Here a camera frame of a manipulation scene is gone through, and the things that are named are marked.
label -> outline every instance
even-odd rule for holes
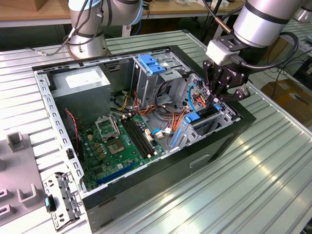
[[[65,79],[69,88],[71,89],[102,81],[101,77],[96,71],[88,71],[75,75],[70,75],[67,76]]]

green motherboard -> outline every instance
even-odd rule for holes
[[[122,119],[115,120],[120,133],[119,137],[111,137],[107,142],[102,140],[96,125],[87,130],[79,131],[84,155],[84,160],[81,160],[80,163],[84,170],[83,181],[88,191],[165,154],[158,142],[154,139],[148,141],[145,135],[148,127],[141,116],[132,116],[131,122],[137,127],[138,132],[141,134],[140,137],[143,136],[145,143],[152,148],[153,154],[147,156],[142,153],[141,146],[134,143],[134,140],[137,141],[138,134],[134,135],[133,131],[129,131],[128,126],[123,124]],[[102,134],[114,130],[109,121],[101,125],[100,129]]]

aluminum table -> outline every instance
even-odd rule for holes
[[[207,59],[205,46],[182,31],[107,44],[113,54],[176,44],[199,65]],[[0,138],[28,133],[42,180],[67,168],[31,67],[71,59],[66,48],[47,58],[27,50],[0,52]],[[222,157],[96,233],[299,233],[312,217],[312,134],[249,86],[252,95],[241,104],[257,120]],[[62,233],[89,234],[87,222],[83,213]],[[42,207],[0,227],[0,233],[55,231]]]

orange wire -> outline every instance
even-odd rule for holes
[[[199,101],[204,107],[207,107],[207,105],[204,102],[202,102],[202,100],[200,100],[199,98],[197,98],[196,100]]]

metal bracket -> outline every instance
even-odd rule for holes
[[[8,134],[6,140],[13,153],[27,148],[24,137],[20,132]]]
[[[11,197],[11,193],[7,189],[0,190],[0,201],[4,201]]]
[[[55,173],[43,181],[46,197],[51,197],[55,211],[51,213],[56,231],[60,231],[80,218],[82,206],[73,177],[68,173]]]
[[[14,209],[10,205],[0,207],[0,219],[6,218],[14,213]]]
[[[24,207],[30,207],[41,201],[41,196],[38,193],[37,188],[34,184],[31,184],[32,195],[28,196],[23,193],[20,189],[17,189],[19,202],[23,203]]]

